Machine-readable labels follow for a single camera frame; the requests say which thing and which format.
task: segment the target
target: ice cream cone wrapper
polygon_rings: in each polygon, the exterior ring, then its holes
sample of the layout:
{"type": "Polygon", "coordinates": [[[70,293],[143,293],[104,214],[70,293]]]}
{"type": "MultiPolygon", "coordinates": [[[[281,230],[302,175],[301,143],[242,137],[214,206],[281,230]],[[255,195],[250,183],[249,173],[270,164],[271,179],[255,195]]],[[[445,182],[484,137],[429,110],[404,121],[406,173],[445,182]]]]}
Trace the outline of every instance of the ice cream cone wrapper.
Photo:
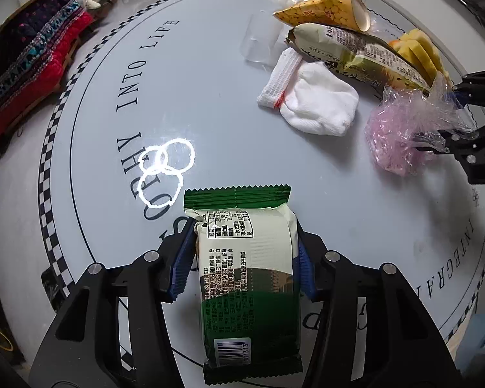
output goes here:
{"type": "Polygon", "coordinates": [[[370,16],[362,0],[307,0],[273,15],[292,27],[318,23],[356,32],[366,32],[370,28],[370,16]]]}

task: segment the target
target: colorful textile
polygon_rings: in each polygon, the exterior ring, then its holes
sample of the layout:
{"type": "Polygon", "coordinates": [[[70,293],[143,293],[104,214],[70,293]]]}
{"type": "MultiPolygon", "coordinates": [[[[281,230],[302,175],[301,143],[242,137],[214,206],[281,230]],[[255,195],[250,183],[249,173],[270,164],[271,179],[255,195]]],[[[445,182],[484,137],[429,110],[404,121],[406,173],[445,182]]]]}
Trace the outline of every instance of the colorful textile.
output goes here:
{"type": "Polygon", "coordinates": [[[0,134],[63,75],[71,42],[92,22],[76,0],[36,0],[0,32],[0,134]]]}

